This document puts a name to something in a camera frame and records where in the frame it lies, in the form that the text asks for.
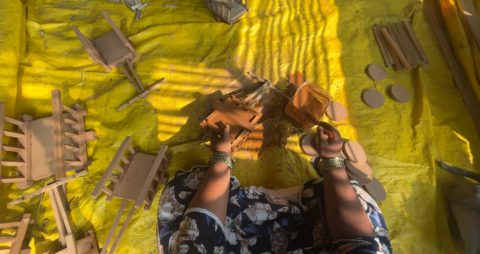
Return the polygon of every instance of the hand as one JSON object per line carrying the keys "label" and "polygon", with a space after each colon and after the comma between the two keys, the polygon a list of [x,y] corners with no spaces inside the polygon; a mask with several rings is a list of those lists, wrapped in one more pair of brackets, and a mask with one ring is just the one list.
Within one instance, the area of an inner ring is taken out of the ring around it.
{"label": "hand", "polygon": [[232,143],[230,142],[230,126],[226,125],[218,137],[216,133],[210,134],[210,149],[212,152],[231,152]]}
{"label": "hand", "polygon": [[322,158],[340,156],[343,148],[342,136],[331,124],[319,122],[317,137],[317,150]]}

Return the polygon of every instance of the round wooden piece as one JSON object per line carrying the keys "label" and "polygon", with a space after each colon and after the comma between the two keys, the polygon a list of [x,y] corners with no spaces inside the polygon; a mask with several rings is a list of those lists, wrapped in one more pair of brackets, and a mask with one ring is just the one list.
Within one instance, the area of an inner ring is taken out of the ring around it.
{"label": "round wooden piece", "polygon": [[393,85],[392,87],[390,87],[389,93],[393,100],[400,103],[406,103],[410,101],[411,98],[408,90],[401,85]]}
{"label": "round wooden piece", "polygon": [[375,201],[381,202],[387,198],[387,192],[385,191],[384,186],[375,177],[370,183],[365,185],[365,190],[367,190]]}
{"label": "round wooden piece", "polygon": [[379,108],[385,104],[385,97],[381,92],[368,89],[363,93],[363,102],[370,108]]}
{"label": "round wooden piece", "polygon": [[387,78],[387,71],[381,65],[371,64],[368,67],[368,77],[373,81],[382,81]]}
{"label": "round wooden piece", "polygon": [[301,150],[311,157],[320,156],[317,151],[317,146],[315,146],[315,139],[317,135],[315,134],[308,134],[300,142]]}
{"label": "round wooden piece", "polygon": [[345,170],[345,171],[347,172],[346,174],[348,175],[348,177],[350,177],[352,180],[357,181],[360,185],[363,185],[363,186],[370,183],[374,178],[371,174],[368,177],[363,177],[362,178],[362,177],[359,177],[359,176],[351,173],[348,170]]}
{"label": "round wooden piece", "polygon": [[347,109],[340,102],[332,101],[325,110],[325,114],[330,120],[340,122],[347,117],[346,111]]}
{"label": "round wooden piece", "polygon": [[357,175],[358,177],[365,178],[372,175],[371,173],[372,166],[370,165],[370,163],[368,163],[368,161],[365,161],[364,163],[361,163],[361,164],[357,164],[347,159],[345,160],[345,166],[348,169],[348,171]]}
{"label": "round wooden piece", "polygon": [[365,150],[360,144],[353,140],[349,140],[343,144],[343,153],[346,158],[353,163],[364,163],[367,161],[367,153],[365,153]]}

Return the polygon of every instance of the tarp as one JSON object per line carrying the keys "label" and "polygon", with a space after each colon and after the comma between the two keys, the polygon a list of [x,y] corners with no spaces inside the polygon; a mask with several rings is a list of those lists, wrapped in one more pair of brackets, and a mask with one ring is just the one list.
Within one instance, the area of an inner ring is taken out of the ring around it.
{"label": "tarp", "polygon": [[[210,151],[196,140],[199,123],[222,95],[259,87],[247,71],[290,95],[288,77],[298,71],[347,107],[347,119],[331,123],[365,148],[373,175],[385,186],[387,199],[379,206],[393,250],[457,251],[458,234],[450,232],[455,223],[448,222],[444,194],[459,178],[445,174],[436,161],[480,170],[474,162],[479,137],[423,17],[423,0],[249,0],[251,12],[231,26],[215,22],[205,0],[142,1],[148,5],[136,20],[125,5],[105,0],[0,0],[0,101],[6,103],[6,114],[51,116],[51,91],[60,89],[63,104],[79,103],[88,110],[85,128],[99,136],[87,143],[89,173],[67,183],[77,239],[93,228],[103,247],[121,200],[106,202],[105,194],[98,199],[90,194],[126,136],[143,153],[156,154],[168,145],[171,178],[180,168],[207,163]],[[165,8],[165,3],[178,8]],[[117,107],[134,97],[135,89],[119,69],[107,73],[93,63],[71,29],[76,25],[91,39],[107,33],[111,28],[101,10],[135,43],[139,58],[134,66],[146,88],[168,79],[122,111]],[[430,65],[400,72],[390,67],[386,80],[373,82],[365,69],[382,64],[382,58],[371,28],[401,20],[412,22]],[[388,89],[394,84],[407,88],[412,99],[405,104],[391,99]],[[363,104],[366,89],[379,90],[385,105],[371,109]],[[236,154],[234,175],[244,186],[292,187],[318,177],[298,145],[299,138],[315,130],[300,131],[288,122],[285,104],[271,90],[262,98],[261,124]],[[3,167],[2,174],[14,175],[12,170]],[[35,253],[57,250],[48,194],[38,215],[39,195],[15,206],[7,202],[42,184],[37,181],[28,190],[18,190],[15,183],[0,185],[2,222],[18,221],[22,213],[36,216],[29,242]],[[135,213],[118,253],[158,252],[160,191],[149,211]]]}

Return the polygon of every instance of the bracelet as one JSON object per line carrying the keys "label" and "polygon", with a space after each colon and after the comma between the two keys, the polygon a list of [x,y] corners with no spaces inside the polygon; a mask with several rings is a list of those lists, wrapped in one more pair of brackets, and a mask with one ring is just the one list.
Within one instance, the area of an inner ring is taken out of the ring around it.
{"label": "bracelet", "polygon": [[230,175],[233,173],[233,166],[235,165],[235,159],[233,156],[226,152],[215,152],[213,155],[208,159],[208,165],[211,165],[215,162],[222,162],[225,163],[227,166],[230,167]]}
{"label": "bracelet", "polygon": [[334,167],[345,167],[344,159],[337,156],[322,159],[318,162],[318,170],[321,174],[323,174],[324,171]]}

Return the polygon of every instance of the floral dress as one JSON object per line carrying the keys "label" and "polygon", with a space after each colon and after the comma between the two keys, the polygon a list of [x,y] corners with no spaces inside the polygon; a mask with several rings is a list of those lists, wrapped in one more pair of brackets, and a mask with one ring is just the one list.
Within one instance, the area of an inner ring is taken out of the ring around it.
{"label": "floral dress", "polygon": [[187,209],[207,170],[205,165],[179,170],[165,186],[158,206],[159,253],[392,253],[385,220],[356,181],[352,187],[376,237],[332,241],[322,179],[301,185],[295,202],[241,187],[231,176],[224,226],[206,209]]}

